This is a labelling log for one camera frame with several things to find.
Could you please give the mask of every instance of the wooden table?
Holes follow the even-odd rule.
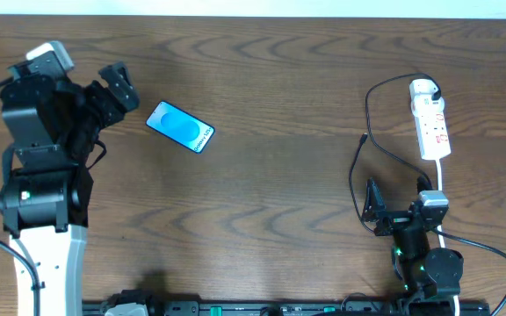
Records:
[[[109,154],[92,170],[86,299],[132,288],[263,300],[401,291],[392,240],[360,226],[346,177],[365,93],[415,71],[436,78],[447,104],[445,230],[506,252],[506,21],[0,16],[0,80],[57,39],[75,82],[124,61],[141,95],[139,110],[101,133]],[[372,96],[374,133],[434,180],[434,162],[419,157],[409,82]],[[203,154],[146,127],[162,99],[216,127]],[[0,119],[0,156],[10,142]],[[359,199],[368,176],[390,209],[416,197],[417,174],[372,145],[355,171]],[[447,243],[465,257],[462,297],[495,308],[506,261]],[[0,251],[0,314],[15,313],[14,280]]]

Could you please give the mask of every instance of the robotic arm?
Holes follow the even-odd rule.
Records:
[[[120,122],[140,99],[122,63],[87,87],[72,83],[74,64],[60,42],[46,43],[10,68],[2,116],[14,143],[4,153],[0,212],[10,246],[36,267],[40,314],[82,314],[83,252],[93,180],[86,166],[103,128]],[[13,153],[23,168],[12,169]],[[33,282],[15,260],[18,315],[33,314]]]

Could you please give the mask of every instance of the smartphone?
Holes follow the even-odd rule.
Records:
[[[212,126],[165,101],[157,105],[146,125],[197,154],[202,153],[215,132]]]

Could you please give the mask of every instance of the green led light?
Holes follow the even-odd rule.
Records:
[[[210,316],[221,316],[221,307],[210,307]]]
[[[21,191],[21,199],[26,200],[31,197],[31,192],[29,191]]]

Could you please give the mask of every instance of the power strip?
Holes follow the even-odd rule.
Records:
[[[411,112],[415,116],[421,158],[424,160],[439,160],[451,152],[443,113],[445,100],[442,97],[432,99],[437,90],[437,85],[429,79],[417,79],[409,85]]]

